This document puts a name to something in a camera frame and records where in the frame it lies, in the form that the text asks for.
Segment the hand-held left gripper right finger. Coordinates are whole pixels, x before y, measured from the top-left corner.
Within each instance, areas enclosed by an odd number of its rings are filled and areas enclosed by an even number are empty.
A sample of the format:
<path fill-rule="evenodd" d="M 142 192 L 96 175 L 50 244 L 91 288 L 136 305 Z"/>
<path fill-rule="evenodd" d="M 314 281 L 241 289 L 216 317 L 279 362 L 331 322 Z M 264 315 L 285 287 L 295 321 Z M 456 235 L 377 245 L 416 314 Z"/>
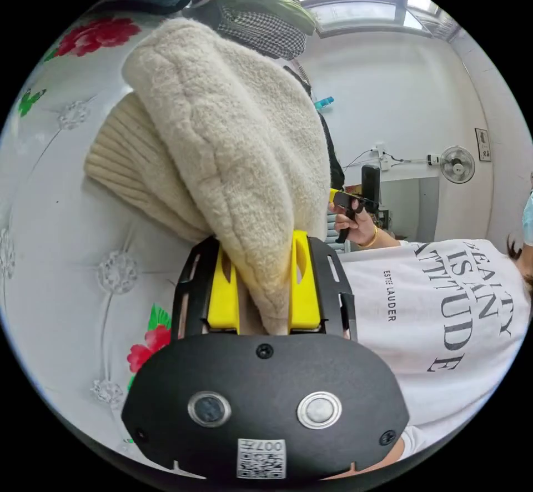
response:
<path fill-rule="evenodd" d="M 293 232 L 290 259 L 289 329 L 319 330 L 321 311 L 307 233 Z"/>

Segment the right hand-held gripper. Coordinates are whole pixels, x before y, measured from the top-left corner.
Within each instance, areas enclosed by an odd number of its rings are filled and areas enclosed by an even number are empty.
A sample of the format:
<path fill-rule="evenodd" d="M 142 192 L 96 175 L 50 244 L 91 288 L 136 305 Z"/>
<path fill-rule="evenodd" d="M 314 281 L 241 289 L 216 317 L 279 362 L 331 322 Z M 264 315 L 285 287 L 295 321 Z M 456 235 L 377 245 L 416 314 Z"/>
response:
<path fill-rule="evenodd" d="M 339 205 L 341 207 L 348 208 L 348 216 L 351 217 L 351 218 L 353 217 L 353 211 L 351 210 L 351 201 L 353 199 L 357 199 L 357 200 L 360 201 L 360 203 L 364 206 L 365 210 L 370 215 L 370 217 L 372 218 L 372 220 L 373 220 L 373 222 L 375 224 L 374 214 L 367 210 L 368 201 L 366 199 L 364 199 L 364 198 L 362 198 L 360 196 L 357 196 L 357 195 L 344 193 L 341 190 L 337 190 L 337 189 L 334 189 L 334 188 L 330 188 L 330 190 L 329 190 L 329 204 L 330 205 Z M 379 228 L 377 227 L 377 229 L 378 229 L 378 239 L 376 241 L 376 244 L 378 244 L 379 236 L 380 236 Z M 346 239 L 346 235 L 347 235 L 346 233 L 339 234 L 337 242 L 338 243 L 344 243 L 346 241 L 349 241 L 349 240 Z"/>

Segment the person's right hand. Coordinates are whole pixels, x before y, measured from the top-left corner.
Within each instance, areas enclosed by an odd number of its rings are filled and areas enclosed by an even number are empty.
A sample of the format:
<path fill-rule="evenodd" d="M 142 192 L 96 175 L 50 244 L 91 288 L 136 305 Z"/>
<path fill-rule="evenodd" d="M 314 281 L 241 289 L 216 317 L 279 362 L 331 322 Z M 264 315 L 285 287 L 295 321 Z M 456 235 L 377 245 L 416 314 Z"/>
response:
<path fill-rule="evenodd" d="M 329 203 L 329 210 L 335 214 L 334 228 L 338 234 L 346 233 L 346 239 L 365 249 L 373 246 L 378 239 L 378 229 L 359 200 L 351 201 L 353 217 L 348 216 L 348 208 Z"/>

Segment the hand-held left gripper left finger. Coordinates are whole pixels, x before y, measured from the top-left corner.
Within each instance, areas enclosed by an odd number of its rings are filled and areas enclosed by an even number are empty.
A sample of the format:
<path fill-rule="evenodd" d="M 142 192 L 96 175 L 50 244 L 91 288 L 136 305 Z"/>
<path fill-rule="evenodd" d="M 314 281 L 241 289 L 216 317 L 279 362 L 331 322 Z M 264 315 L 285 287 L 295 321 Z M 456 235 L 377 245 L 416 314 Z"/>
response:
<path fill-rule="evenodd" d="M 211 332 L 240 331 L 237 270 L 222 247 L 215 260 L 207 325 Z"/>

